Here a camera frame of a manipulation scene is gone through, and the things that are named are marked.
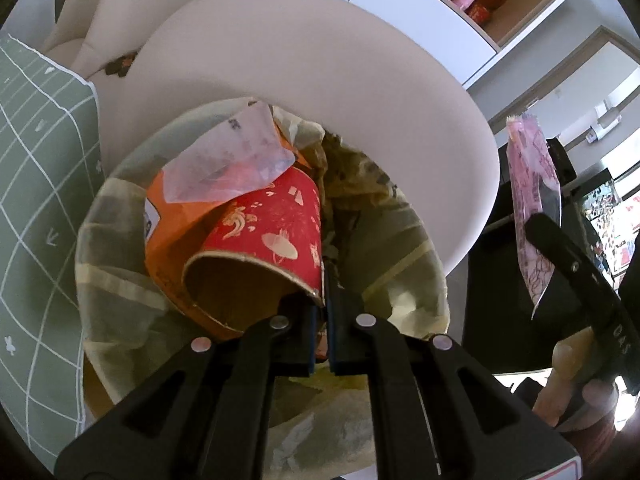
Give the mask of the person's red sleeve forearm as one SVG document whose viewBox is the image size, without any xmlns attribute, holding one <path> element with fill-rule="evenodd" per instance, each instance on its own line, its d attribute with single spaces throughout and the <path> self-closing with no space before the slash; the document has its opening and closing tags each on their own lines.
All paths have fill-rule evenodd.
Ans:
<svg viewBox="0 0 640 480">
<path fill-rule="evenodd" d="M 639 410 L 627 420 L 622 431 L 607 427 L 606 416 L 592 427 L 575 431 L 570 437 L 582 458 L 583 479 L 639 478 Z"/>
</svg>

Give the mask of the person's right hand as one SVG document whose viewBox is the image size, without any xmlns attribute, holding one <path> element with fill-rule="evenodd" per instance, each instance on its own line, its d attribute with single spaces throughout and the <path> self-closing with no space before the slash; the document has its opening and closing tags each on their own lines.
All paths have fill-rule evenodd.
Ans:
<svg viewBox="0 0 640 480">
<path fill-rule="evenodd" d="M 533 413 L 549 426 L 561 432 L 585 430 L 615 410 L 618 391 L 614 382 L 579 381 L 597 346 L 591 327 L 555 345 L 551 374 L 533 407 Z"/>
</svg>

